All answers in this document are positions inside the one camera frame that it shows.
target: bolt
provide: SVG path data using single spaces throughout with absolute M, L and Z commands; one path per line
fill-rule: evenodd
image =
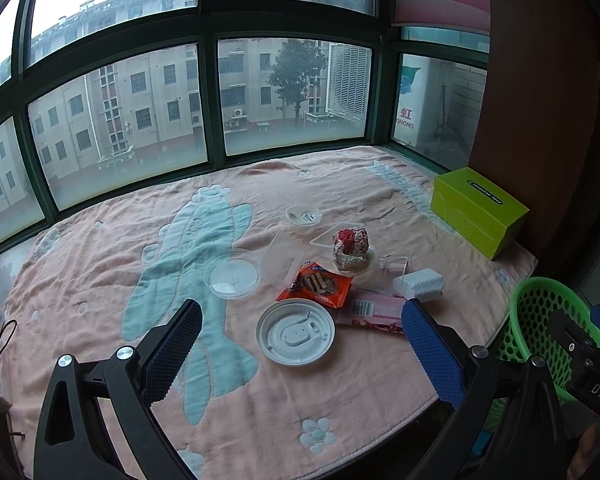
M 118 359 L 129 359 L 134 354 L 134 349 L 131 346 L 123 346 L 116 352 L 116 357 Z
M 64 368 L 65 366 L 70 365 L 71 361 L 73 361 L 73 359 L 70 355 L 63 355 L 58 359 L 58 366 Z
M 484 346 L 476 345 L 471 347 L 471 354 L 475 358 L 486 359 L 489 355 L 489 351 Z
M 544 368 L 544 366 L 546 365 L 546 361 L 542 356 L 534 355 L 531 356 L 531 364 L 536 368 Z

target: green box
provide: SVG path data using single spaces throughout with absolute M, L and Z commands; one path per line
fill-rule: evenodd
M 529 212 L 471 168 L 436 177 L 431 210 L 490 260 L 515 240 Z

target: flower pattern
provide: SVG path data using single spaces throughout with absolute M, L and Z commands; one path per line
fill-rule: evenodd
M 320 454 L 325 446 L 332 446 L 336 443 L 336 435 L 331 429 L 331 422 L 328 418 L 319 418 L 318 422 L 307 418 L 302 421 L 304 433 L 300 435 L 300 444 L 311 451 L 313 454 Z

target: black logo on box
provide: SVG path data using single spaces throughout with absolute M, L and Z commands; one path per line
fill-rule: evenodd
M 491 192 L 487 191 L 486 189 L 484 189 L 477 182 L 474 182 L 473 180 L 467 180 L 466 182 L 467 182 L 467 184 L 469 184 L 469 186 L 475 187 L 475 189 L 477 189 L 478 191 L 480 191 L 483 195 L 486 195 L 487 197 L 491 198 L 491 200 L 493 200 L 496 204 L 502 205 L 502 200 L 500 200 L 493 193 L 491 193 Z

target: laundry basket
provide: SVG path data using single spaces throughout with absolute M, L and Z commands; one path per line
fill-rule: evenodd
M 589 308 L 569 287 L 549 278 L 529 278 L 521 282 L 509 301 L 509 320 L 492 348 L 497 359 L 526 362 L 532 354 L 545 358 L 560 404 L 575 400 L 566 391 L 571 379 L 571 358 L 551 337 L 549 314 L 561 308 L 600 347 L 600 330 L 590 320 Z M 484 423 L 494 431 L 500 421 L 505 399 L 495 399 Z

